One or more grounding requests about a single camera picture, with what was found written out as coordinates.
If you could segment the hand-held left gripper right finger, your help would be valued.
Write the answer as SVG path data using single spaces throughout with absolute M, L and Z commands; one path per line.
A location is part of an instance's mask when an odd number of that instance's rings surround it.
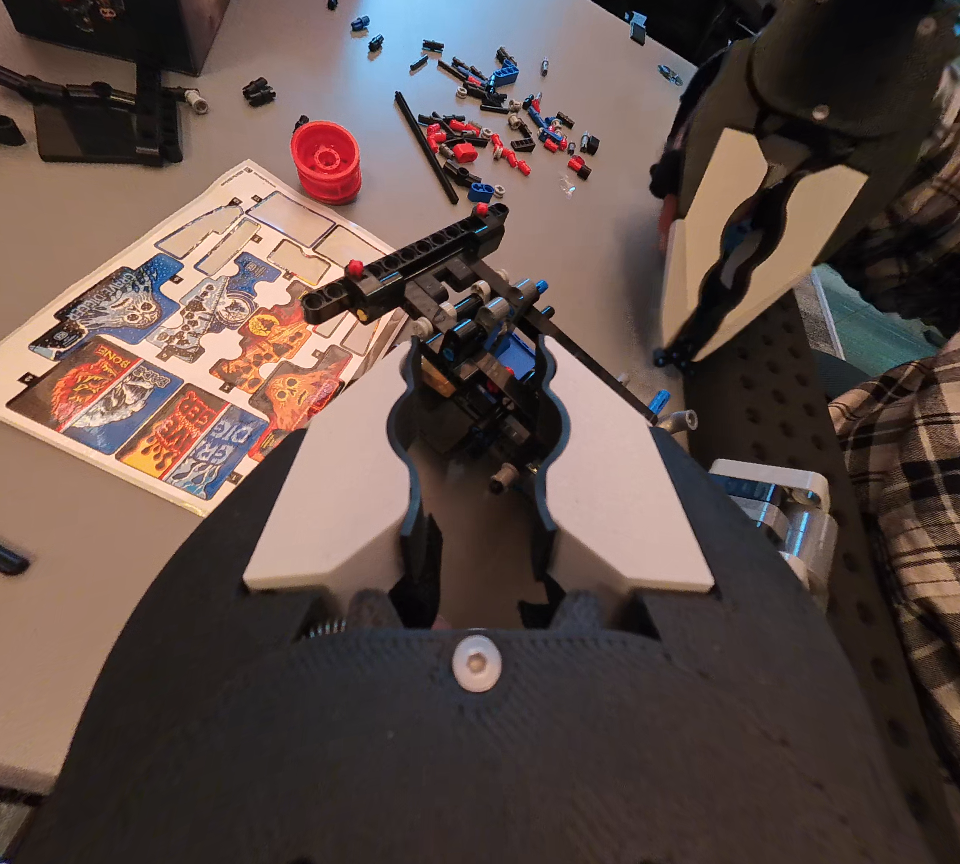
M 548 628 L 575 593 L 594 600 L 602 626 L 629 618 L 641 594 L 710 594 L 714 574 L 646 415 L 556 338 L 539 338 L 535 354 L 544 454 L 531 565 L 546 601 L 519 602 L 521 625 Z

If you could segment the black perforated mat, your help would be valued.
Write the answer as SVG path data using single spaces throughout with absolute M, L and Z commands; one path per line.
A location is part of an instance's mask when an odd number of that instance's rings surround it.
M 941 766 L 887 600 L 875 548 L 834 435 L 792 292 L 698 364 L 683 384 L 699 417 L 691 455 L 822 474 L 838 536 L 826 617 L 863 692 L 887 762 L 936 862 L 958 862 Z

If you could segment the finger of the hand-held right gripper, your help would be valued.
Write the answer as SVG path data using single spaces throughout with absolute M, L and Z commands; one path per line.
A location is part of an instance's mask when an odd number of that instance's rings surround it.
M 659 319 L 664 350 L 674 347 L 718 262 L 730 217 L 762 186 L 767 160 L 757 138 L 724 128 L 685 216 L 674 222 L 667 251 Z
M 762 185 L 729 217 L 675 349 L 705 360 L 730 342 L 811 269 L 866 176 L 845 166 Z

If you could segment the red toy wheel rim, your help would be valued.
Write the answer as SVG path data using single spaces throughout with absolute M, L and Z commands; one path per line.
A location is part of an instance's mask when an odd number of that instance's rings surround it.
M 309 121 L 293 132 L 290 150 L 300 185 L 329 205 L 353 203 L 362 187 L 361 153 L 354 136 L 330 121 Z

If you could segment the black brick panel assembly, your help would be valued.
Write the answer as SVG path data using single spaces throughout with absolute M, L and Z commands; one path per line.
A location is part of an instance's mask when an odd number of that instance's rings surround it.
M 148 61 L 135 65 L 136 87 L 105 81 L 55 83 L 1 68 L 1 85 L 32 105 L 37 150 L 43 162 L 137 164 L 162 167 L 183 161 L 179 108 L 210 111 L 194 87 L 168 86 Z

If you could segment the toy brick truck chassis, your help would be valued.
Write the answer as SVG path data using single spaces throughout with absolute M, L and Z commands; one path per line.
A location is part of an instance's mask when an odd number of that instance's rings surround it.
M 692 410 L 662 416 L 643 404 L 563 334 L 538 303 L 545 281 L 510 284 L 484 263 L 505 232 L 508 208 L 494 203 L 419 241 L 364 263 L 350 259 L 342 276 L 303 294 L 307 324 L 345 314 L 360 325 L 402 310 L 420 346 L 417 431 L 438 453 L 487 454 L 497 463 L 493 494 L 518 488 L 532 498 L 537 438 L 537 341 L 556 338 L 594 374 L 627 396 L 670 437 L 698 424 Z

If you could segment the colourful sticker sheet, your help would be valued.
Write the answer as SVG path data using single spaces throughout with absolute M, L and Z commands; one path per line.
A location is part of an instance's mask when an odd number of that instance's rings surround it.
M 2 341 L 2 422 L 204 518 L 389 349 L 302 298 L 391 251 L 242 162 Z

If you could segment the person's right forearm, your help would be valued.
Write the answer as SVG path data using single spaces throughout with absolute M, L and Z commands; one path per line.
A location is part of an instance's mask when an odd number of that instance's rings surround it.
M 959 74 L 942 72 L 938 119 L 898 194 L 829 266 L 876 310 L 951 338 L 959 327 Z

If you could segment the grey desk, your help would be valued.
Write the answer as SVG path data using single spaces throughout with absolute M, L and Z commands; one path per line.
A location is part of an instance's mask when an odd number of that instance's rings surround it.
M 488 73 L 517 58 L 521 97 L 601 140 L 590 179 L 569 196 L 567 167 L 537 148 L 532 174 L 504 174 L 510 207 L 495 263 L 545 279 L 560 328 L 646 399 L 674 371 L 651 353 L 662 258 L 649 167 L 693 66 L 589 0 L 231 0 L 196 86 L 210 114 L 184 121 L 184 160 L 163 169 L 43 162 L 35 145 L 2 149 L 2 335 L 17 330 L 239 162 L 298 187 L 289 151 L 302 114 L 347 128 L 362 190 L 345 216 L 399 247 L 458 218 L 398 114 L 453 109 L 455 83 L 423 39 Z M 276 97 L 249 106 L 264 77 Z M 48 791 L 90 690 L 139 599 L 198 517 L 86 461 L 2 426 L 2 539 L 30 558 L 2 577 L 2 786 Z

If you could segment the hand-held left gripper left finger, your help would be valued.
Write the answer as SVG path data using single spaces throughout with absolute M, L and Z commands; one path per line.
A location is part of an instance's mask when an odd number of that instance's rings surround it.
M 313 417 L 246 565 L 250 592 L 315 592 L 339 613 L 377 591 L 403 626 L 435 626 L 443 535 L 409 452 L 421 356 L 397 345 Z

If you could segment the long black axle rod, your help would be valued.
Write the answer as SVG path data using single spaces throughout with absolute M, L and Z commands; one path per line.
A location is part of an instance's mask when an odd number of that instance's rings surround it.
M 459 204 L 460 198 L 451 178 L 445 173 L 437 156 L 431 150 L 425 133 L 421 130 L 421 125 L 415 117 L 409 103 L 406 101 L 401 90 L 395 90 L 393 93 L 393 102 L 398 109 L 401 117 L 409 128 L 416 146 L 423 154 L 431 172 L 439 183 L 443 193 L 452 206 Z

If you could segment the person's plaid shirt torso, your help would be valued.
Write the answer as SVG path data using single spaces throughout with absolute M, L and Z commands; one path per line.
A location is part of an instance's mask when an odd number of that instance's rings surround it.
M 828 411 L 930 737 L 958 785 L 958 333 Z

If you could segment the pile of small brick pieces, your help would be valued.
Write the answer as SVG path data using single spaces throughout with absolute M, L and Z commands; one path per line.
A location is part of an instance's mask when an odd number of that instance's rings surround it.
M 506 162 L 525 177 L 531 175 L 529 161 L 524 157 L 543 147 L 552 154 L 563 154 L 569 174 L 561 179 L 569 190 L 586 181 L 593 172 L 585 157 L 593 155 L 598 140 L 584 134 L 581 138 L 582 152 L 570 133 L 574 123 L 569 116 L 542 113 L 540 93 L 520 98 L 515 85 L 521 77 L 517 57 L 503 47 L 496 50 L 496 66 L 489 75 L 470 62 L 452 55 L 443 59 L 445 42 L 426 38 L 419 49 L 418 58 L 410 65 L 410 74 L 420 73 L 427 65 L 435 64 L 438 71 L 457 81 L 456 95 L 460 104 L 476 102 L 484 115 L 499 114 L 507 123 L 507 131 L 516 135 L 514 140 L 503 140 L 501 134 L 488 126 L 471 120 L 469 115 L 432 112 L 414 114 L 424 132 L 431 150 L 442 170 L 456 187 L 459 198 L 464 192 L 476 211 L 485 213 L 500 201 L 505 190 L 500 185 L 485 183 L 474 174 L 472 166 L 480 151 L 488 149 L 496 162 Z

